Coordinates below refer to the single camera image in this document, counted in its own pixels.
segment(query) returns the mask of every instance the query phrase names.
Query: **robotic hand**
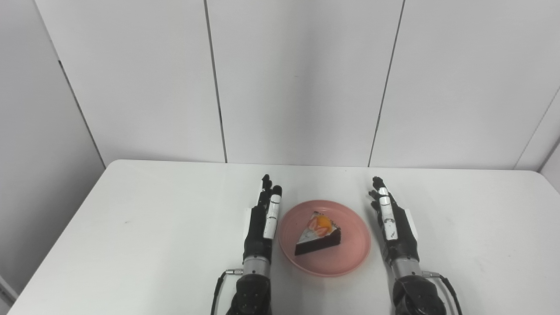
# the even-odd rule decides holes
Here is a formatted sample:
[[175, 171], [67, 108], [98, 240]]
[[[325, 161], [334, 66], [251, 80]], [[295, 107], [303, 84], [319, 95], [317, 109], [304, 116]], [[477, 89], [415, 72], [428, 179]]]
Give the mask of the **robotic hand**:
[[227, 315], [271, 315], [270, 262], [272, 240], [276, 233], [282, 187], [272, 187], [269, 175], [263, 177], [263, 186], [257, 205], [251, 209], [249, 231], [243, 253], [243, 276], [237, 281], [237, 292]]
[[370, 196], [374, 198], [371, 205], [377, 212], [377, 222], [385, 242], [383, 256], [395, 275], [395, 314], [445, 315], [445, 306], [437, 295], [435, 284], [426, 279], [439, 277], [454, 297], [461, 315], [459, 302], [449, 281], [435, 272], [423, 272], [420, 269], [417, 242], [406, 212], [397, 205], [381, 178], [374, 177], [374, 190]]

